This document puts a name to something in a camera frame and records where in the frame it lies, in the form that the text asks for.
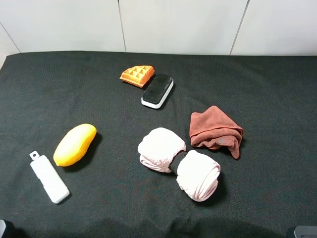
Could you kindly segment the black white board eraser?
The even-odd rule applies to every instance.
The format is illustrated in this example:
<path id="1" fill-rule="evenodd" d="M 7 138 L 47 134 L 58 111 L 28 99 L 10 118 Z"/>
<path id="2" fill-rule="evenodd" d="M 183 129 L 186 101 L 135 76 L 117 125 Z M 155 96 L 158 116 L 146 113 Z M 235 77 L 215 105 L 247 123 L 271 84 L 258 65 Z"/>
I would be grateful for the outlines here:
<path id="1" fill-rule="evenodd" d="M 173 85 L 174 80 L 171 76 L 157 74 L 142 95 L 141 104 L 152 109 L 159 109 L 167 99 Z"/>

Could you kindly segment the orange waffle piece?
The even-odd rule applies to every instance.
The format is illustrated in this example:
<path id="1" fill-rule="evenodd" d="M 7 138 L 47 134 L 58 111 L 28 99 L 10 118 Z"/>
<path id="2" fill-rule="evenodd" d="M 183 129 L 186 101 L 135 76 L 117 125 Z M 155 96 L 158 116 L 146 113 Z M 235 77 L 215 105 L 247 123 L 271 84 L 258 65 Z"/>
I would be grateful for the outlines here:
<path id="1" fill-rule="evenodd" d="M 136 65 L 122 72 L 120 79 L 139 88 L 150 80 L 155 69 L 151 65 Z"/>

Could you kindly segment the black band on towel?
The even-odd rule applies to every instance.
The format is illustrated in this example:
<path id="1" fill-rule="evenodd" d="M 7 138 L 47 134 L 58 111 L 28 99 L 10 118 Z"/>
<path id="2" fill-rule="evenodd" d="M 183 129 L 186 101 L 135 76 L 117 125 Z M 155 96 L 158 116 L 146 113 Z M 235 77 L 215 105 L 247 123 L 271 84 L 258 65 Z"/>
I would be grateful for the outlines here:
<path id="1" fill-rule="evenodd" d="M 180 151 L 178 152 L 175 157 L 172 159 L 172 162 L 169 165 L 169 169 L 176 175 L 178 175 L 178 167 L 180 165 L 180 162 L 186 157 L 187 152 L 186 151 Z"/>

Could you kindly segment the brown folded cloth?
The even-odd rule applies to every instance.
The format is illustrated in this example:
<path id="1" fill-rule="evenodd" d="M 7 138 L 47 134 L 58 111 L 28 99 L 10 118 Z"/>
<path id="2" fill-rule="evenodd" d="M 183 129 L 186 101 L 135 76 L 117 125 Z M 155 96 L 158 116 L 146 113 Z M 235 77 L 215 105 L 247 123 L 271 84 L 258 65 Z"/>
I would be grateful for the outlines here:
<path id="1" fill-rule="evenodd" d="M 191 114 L 189 137 L 193 147 L 217 150 L 227 147 L 234 159 L 240 157 L 244 130 L 217 106 Z"/>

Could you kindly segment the pink rolled towel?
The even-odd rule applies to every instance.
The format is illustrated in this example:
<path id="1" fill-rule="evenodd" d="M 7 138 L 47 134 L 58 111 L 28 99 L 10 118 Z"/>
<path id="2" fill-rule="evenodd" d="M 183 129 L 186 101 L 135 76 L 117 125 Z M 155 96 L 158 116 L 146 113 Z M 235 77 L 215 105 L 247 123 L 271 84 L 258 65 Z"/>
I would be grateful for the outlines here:
<path id="1" fill-rule="evenodd" d="M 176 174 L 180 189 L 194 201 L 207 200 L 217 188 L 220 164 L 195 150 L 186 151 L 184 140 L 169 129 L 153 129 L 138 145 L 138 153 L 145 167 Z"/>

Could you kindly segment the black table cloth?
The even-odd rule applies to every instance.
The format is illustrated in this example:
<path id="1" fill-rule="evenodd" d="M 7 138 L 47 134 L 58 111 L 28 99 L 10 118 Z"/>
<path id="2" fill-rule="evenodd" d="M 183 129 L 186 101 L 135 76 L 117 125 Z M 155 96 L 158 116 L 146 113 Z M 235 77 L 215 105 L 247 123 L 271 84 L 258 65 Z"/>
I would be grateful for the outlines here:
<path id="1" fill-rule="evenodd" d="M 136 65 L 154 75 L 120 79 Z M 141 104 L 157 74 L 174 85 L 159 109 Z M 218 106 L 244 130 L 240 158 L 199 152 L 221 166 L 195 202 L 174 174 L 142 166 L 138 144 L 165 127 L 190 143 L 193 112 Z M 53 155 L 74 127 L 97 134 L 85 156 Z M 45 155 L 70 194 L 54 204 L 29 154 Z M 282 238 L 317 223 L 316 57 L 47 52 L 8 56 L 0 70 L 0 217 L 27 238 Z"/>

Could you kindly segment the yellow mango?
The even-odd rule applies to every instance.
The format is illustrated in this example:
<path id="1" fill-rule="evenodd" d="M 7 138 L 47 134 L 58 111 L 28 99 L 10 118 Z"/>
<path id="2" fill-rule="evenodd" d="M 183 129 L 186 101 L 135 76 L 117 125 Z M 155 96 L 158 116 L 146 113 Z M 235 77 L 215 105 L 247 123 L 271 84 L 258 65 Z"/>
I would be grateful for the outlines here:
<path id="1" fill-rule="evenodd" d="M 71 129 L 58 144 L 53 160 L 58 167 L 68 167 L 80 161 L 97 134 L 97 129 L 88 123 Z"/>

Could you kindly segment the white plastic case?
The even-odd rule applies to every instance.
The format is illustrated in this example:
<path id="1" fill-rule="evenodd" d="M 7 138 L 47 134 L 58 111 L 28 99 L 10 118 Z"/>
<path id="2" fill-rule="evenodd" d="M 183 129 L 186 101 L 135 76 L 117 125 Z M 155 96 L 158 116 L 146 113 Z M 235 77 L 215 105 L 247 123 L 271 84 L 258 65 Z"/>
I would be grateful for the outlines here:
<path id="1" fill-rule="evenodd" d="M 67 186 L 45 155 L 40 156 L 37 151 L 33 151 L 29 156 L 32 159 L 30 166 L 45 192 L 54 204 L 59 204 L 70 194 Z"/>

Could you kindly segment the grey block bottom right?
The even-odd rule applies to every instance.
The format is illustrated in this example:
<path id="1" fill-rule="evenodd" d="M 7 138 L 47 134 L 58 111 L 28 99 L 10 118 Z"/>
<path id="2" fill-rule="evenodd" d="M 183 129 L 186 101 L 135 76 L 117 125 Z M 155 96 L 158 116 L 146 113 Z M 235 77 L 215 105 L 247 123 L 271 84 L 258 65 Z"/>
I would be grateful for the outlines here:
<path id="1" fill-rule="evenodd" d="M 295 238 L 317 238 L 317 226 L 297 226 L 294 229 Z"/>

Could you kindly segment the grey block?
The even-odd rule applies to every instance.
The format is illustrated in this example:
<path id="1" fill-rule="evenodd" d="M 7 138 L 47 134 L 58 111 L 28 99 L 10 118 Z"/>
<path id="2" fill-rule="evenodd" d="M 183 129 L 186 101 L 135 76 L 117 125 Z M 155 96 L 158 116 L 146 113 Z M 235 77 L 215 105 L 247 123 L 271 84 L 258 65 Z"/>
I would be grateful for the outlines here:
<path id="1" fill-rule="evenodd" d="M 317 238 L 317 226 L 297 226 L 294 229 L 295 238 Z"/>
<path id="2" fill-rule="evenodd" d="M 0 238 L 4 237 L 5 230 L 6 230 L 6 223 L 4 220 L 0 220 Z"/>

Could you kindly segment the grey block bottom left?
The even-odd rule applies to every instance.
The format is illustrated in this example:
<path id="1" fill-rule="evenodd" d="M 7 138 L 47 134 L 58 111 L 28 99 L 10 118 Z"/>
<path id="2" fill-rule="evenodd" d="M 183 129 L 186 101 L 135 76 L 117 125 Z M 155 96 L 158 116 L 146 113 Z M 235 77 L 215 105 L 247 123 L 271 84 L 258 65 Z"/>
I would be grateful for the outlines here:
<path id="1" fill-rule="evenodd" d="M 0 220 L 0 238 L 4 237 L 5 230 L 6 230 L 6 223 L 4 220 Z"/>

